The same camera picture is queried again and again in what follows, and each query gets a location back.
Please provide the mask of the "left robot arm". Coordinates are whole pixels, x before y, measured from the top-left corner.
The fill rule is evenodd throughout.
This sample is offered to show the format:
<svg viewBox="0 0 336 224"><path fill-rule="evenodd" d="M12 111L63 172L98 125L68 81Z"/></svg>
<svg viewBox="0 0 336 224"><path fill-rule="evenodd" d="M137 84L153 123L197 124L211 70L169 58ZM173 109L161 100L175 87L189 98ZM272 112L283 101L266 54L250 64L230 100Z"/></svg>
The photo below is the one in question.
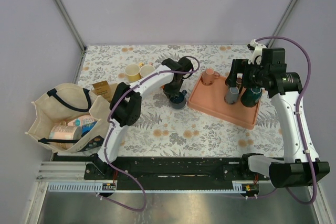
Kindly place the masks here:
<svg viewBox="0 0 336 224"><path fill-rule="evenodd" d="M170 103L178 108L186 104L186 92L181 91L183 81L200 68L199 60L192 56L182 57L179 61L165 59L156 70L132 84L120 83L110 104L108 115L109 129L102 147L97 152L102 160L96 167L96 174L109 179L114 173L113 162L118 156L121 140L128 128L141 115L142 100L152 92L163 87Z"/></svg>

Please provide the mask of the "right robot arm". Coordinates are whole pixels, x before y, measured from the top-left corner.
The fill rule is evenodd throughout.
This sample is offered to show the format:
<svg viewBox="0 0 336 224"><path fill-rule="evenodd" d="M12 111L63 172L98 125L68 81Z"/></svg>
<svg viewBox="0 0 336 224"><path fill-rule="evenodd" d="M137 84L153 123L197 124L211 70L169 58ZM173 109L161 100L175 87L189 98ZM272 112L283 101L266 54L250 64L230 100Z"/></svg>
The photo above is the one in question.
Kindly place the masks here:
<svg viewBox="0 0 336 224"><path fill-rule="evenodd" d="M314 148L303 109L304 89L295 72L287 72L283 48L263 48L252 60L233 59L225 81L235 87L237 76L244 88L262 88L275 107L284 142L284 159L279 161L262 154L245 154L239 173L250 180L257 173L268 177L276 188L315 186L330 172Z"/></svg>

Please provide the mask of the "light pink mug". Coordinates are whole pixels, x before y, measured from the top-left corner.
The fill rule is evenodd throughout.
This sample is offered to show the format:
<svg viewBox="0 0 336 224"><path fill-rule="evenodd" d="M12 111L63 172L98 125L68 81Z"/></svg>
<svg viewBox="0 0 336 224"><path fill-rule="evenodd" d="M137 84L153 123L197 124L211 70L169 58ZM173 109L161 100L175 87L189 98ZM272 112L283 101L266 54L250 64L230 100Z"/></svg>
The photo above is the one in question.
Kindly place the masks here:
<svg viewBox="0 0 336 224"><path fill-rule="evenodd" d="M155 71L155 67L152 64L145 65L143 63L140 63L139 67L140 67L139 73L141 78L144 78Z"/></svg>

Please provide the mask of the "blue mug cream base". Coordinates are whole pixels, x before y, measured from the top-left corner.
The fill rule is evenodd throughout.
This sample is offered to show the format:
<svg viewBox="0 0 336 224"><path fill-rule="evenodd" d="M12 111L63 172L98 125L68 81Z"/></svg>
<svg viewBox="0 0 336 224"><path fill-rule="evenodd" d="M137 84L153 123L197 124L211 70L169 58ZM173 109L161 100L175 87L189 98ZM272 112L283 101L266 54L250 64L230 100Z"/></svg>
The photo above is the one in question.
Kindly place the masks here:
<svg viewBox="0 0 336 224"><path fill-rule="evenodd" d="M170 98L170 105L174 109L182 109L186 105L186 95L187 91L183 90L182 92L179 92L178 96L171 97Z"/></svg>

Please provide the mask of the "yellow mug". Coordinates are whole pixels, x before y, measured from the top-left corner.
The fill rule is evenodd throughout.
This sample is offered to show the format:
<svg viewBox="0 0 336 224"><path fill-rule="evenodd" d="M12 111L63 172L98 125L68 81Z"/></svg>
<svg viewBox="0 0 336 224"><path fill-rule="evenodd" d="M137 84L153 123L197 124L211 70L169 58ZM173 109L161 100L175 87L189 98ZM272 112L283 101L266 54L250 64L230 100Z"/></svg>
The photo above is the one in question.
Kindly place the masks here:
<svg viewBox="0 0 336 224"><path fill-rule="evenodd" d="M136 82L141 79L140 67L137 64L130 64L126 66L124 72L129 82Z"/></svg>

